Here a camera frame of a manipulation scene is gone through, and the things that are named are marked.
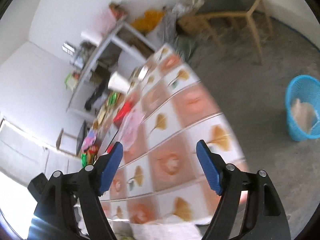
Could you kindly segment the left wooden chair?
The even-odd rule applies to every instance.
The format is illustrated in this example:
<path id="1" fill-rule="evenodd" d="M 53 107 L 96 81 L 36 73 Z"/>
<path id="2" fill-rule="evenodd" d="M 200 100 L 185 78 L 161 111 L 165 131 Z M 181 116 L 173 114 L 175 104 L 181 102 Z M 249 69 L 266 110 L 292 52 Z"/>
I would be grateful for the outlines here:
<path id="1" fill-rule="evenodd" d="M 80 131 L 77 135 L 67 133 L 62 128 L 56 140 L 56 149 L 68 155 L 78 156 L 87 132 L 88 127 L 86 121 L 82 123 Z"/>

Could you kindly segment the white tissue paper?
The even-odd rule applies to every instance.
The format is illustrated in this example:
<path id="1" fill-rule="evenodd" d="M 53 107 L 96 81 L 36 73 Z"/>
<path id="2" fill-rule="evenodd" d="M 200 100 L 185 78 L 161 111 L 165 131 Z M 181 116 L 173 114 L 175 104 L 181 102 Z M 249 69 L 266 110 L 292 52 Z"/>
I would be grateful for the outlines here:
<path id="1" fill-rule="evenodd" d="M 291 115 L 297 126 L 307 134 L 310 134 L 319 123 L 319 115 L 312 104 L 301 102 L 299 98 L 296 98 L 291 105 Z"/>

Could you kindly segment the green snack bag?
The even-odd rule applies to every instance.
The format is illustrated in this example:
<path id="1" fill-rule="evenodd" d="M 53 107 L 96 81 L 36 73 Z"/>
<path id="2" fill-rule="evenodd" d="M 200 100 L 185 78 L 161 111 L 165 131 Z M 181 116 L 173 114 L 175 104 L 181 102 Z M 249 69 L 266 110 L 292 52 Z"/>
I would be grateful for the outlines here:
<path id="1" fill-rule="evenodd" d="M 97 157 L 99 148 L 95 145 L 89 146 L 85 152 L 81 153 L 81 164 L 82 167 L 85 167 L 87 165 L 93 165 L 95 162 L 95 159 Z"/>

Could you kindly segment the small green wrapper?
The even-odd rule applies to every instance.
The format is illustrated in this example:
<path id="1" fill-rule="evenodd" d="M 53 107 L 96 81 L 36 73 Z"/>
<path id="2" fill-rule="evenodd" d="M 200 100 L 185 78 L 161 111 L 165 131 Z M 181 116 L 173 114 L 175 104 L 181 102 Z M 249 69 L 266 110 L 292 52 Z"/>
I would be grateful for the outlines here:
<path id="1" fill-rule="evenodd" d="M 112 92 L 109 97 L 108 97 L 108 100 L 107 100 L 107 105 L 108 106 L 113 106 L 116 104 L 117 100 L 118 100 L 118 95 L 119 93 L 118 92 Z"/>

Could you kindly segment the red foil wrapper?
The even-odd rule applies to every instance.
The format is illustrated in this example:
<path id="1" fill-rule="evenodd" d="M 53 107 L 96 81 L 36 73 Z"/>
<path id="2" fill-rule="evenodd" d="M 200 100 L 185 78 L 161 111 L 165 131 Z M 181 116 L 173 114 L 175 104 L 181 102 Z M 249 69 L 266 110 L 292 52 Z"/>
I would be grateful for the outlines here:
<path id="1" fill-rule="evenodd" d="M 113 119 L 114 123 L 122 122 L 125 116 L 131 112 L 132 103 L 130 101 L 126 101 L 121 109 L 117 112 L 116 116 Z"/>

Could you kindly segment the grey cable box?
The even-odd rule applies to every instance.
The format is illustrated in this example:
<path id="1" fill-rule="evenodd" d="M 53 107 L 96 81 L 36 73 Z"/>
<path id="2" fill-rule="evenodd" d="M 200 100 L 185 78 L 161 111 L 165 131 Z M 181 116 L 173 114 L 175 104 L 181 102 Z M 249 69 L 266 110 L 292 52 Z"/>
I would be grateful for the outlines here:
<path id="1" fill-rule="evenodd" d="M 117 133 L 118 133 L 118 127 L 114 123 L 112 123 L 100 144 L 99 151 L 98 151 L 99 156 L 105 154 L 108 147 L 111 145 L 112 141 L 115 139 Z"/>

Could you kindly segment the patterned tablecloth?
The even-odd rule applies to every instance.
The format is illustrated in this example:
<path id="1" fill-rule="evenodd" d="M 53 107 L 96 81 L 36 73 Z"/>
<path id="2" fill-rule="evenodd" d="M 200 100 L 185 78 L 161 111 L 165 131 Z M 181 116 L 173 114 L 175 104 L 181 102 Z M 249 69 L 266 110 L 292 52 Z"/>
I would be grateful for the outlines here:
<path id="1" fill-rule="evenodd" d="M 123 159 L 110 189 L 101 197 L 109 220 L 133 224 L 210 222 L 219 196 L 210 189 L 196 156 L 204 140 L 226 163 L 245 170 L 242 149 L 221 109 L 200 78 L 168 45 L 149 57 L 148 72 L 125 98 L 144 112 L 138 136 Z M 106 133 L 119 111 L 102 123 Z"/>

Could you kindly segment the white paper cup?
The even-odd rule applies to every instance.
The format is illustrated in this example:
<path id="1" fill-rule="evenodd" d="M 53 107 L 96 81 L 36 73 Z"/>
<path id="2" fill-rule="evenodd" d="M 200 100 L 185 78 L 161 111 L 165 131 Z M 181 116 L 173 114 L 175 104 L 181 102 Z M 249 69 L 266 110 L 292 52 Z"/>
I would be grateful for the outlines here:
<path id="1" fill-rule="evenodd" d="M 127 94 L 130 90 L 131 83 L 121 76 L 118 72 L 112 73 L 108 82 L 108 89 L 114 92 Z"/>

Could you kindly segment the cardboard box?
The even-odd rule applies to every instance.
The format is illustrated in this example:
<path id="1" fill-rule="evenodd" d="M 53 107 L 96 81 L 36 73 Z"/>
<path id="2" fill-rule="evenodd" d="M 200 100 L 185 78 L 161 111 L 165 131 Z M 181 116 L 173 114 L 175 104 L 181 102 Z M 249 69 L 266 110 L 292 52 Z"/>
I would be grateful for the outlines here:
<path id="1" fill-rule="evenodd" d="M 181 29 L 191 36 L 209 35 L 211 36 L 212 29 L 209 23 L 203 18 L 196 16 L 195 12 L 190 12 L 178 18 L 177 24 Z"/>

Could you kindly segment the blue mesh trash basket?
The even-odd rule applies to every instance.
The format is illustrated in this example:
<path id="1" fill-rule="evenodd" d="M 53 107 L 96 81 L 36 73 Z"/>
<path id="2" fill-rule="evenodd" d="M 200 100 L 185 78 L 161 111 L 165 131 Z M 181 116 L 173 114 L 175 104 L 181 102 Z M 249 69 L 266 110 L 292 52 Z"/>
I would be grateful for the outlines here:
<path id="1" fill-rule="evenodd" d="M 285 107 L 292 140 L 319 138 L 319 80 L 309 75 L 292 79 L 286 89 Z"/>

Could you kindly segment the wooden chair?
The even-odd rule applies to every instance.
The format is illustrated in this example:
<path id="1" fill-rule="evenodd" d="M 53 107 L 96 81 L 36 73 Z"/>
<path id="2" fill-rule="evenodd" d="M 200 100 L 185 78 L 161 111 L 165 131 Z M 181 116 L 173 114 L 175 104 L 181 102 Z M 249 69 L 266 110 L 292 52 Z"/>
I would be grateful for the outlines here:
<path id="1" fill-rule="evenodd" d="M 88 127 L 86 121 L 82 123 L 80 131 L 77 135 L 67 133 L 62 128 L 56 140 L 56 149 L 68 155 L 78 156 L 87 132 Z"/>
<path id="2" fill-rule="evenodd" d="M 239 17 L 244 18 L 257 47 L 260 63 L 263 63 L 264 58 L 260 36 L 253 19 L 253 12 L 255 12 L 259 6 L 262 6 L 269 35 L 272 37 L 273 26 L 263 0 L 207 0 L 203 6 L 195 12 L 195 16 L 201 19 L 206 26 L 209 25 L 209 20 L 212 18 L 230 18 L 232 25 L 237 27 L 235 19 Z"/>

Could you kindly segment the yellow plastic bag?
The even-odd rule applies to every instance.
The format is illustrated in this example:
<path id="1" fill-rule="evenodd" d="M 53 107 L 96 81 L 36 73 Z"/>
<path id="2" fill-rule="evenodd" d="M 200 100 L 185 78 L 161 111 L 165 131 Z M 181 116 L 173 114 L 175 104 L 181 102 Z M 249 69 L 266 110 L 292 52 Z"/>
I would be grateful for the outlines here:
<path id="1" fill-rule="evenodd" d="M 147 34 L 157 27 L 164 15 L 164 11 L 161 10 L 146 10 L 143 16 L 136 18 L 130 24 L 137 31 Z"/>

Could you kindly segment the pink bubble wrap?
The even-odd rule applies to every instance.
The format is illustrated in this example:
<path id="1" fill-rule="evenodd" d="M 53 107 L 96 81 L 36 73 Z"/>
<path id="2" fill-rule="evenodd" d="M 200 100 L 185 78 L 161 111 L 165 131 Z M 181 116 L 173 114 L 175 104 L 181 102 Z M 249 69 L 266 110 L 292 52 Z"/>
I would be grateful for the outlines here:
<path id="1" fill-rule="evenodd" d="M 128 151 L 138 136 L 138 128 L 144 119 L 144 112 L 140 108 L 133 108 L 127 115 L 119 129 L 119 142 L 124 151 Z"/>

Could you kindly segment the white side table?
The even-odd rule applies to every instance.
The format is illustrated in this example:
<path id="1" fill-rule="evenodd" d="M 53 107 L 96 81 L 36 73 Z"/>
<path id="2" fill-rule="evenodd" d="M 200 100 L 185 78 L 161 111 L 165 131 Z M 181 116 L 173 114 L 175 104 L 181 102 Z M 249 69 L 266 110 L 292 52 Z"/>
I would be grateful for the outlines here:
<path id="1" fill-rule="evenodd" d="M 118 33 L 121 32 L 121 29 L 125 29 L 127 32 L 131 33 L 152 51 L 156 50 L 156 46 L 129 23 L 125 20 L 118 21 L 116 26 L 101 39 L 99 44 L 95 47 L 95 50 L 90 50 L 87 54 L 84 54 L 82 51 L 74 53 L 72 62 L 75 63 L 78 61 L 78 58 L 82 58 L 81 62 L 84 66 L 80 71 L 80 76 L 75 87 L 72 89 L 72 96 L 66 108 L 67 113 L 74 112 L 87 119 L 93 116 L 93 114 L 77 109 L 73 103 L 83 84 L 89 80 L 89 77 L 94 73 L 98 65 L 101 65 L 105 69 L 112 67 L 115 64 L 116 56 L 120 54 L 120 51 L 125 51 L 142 63 L 146 62 L 146 57 L 134 51 L 131 46 L 118 35 Z"/>

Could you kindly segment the pink snack bag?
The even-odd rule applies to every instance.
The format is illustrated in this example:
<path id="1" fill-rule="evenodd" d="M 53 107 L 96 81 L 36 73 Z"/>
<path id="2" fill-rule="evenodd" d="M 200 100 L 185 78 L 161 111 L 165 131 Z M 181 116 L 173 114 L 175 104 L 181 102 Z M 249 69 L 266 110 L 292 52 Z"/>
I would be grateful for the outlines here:
<path id="1" fill-rule="evenodd" d="M 82 145 L 81 145 L 82 152 L 87 151 L 95 143 L 96 138 L 97 138 L 97 131 L 90 130 L 82 142 Z"/>

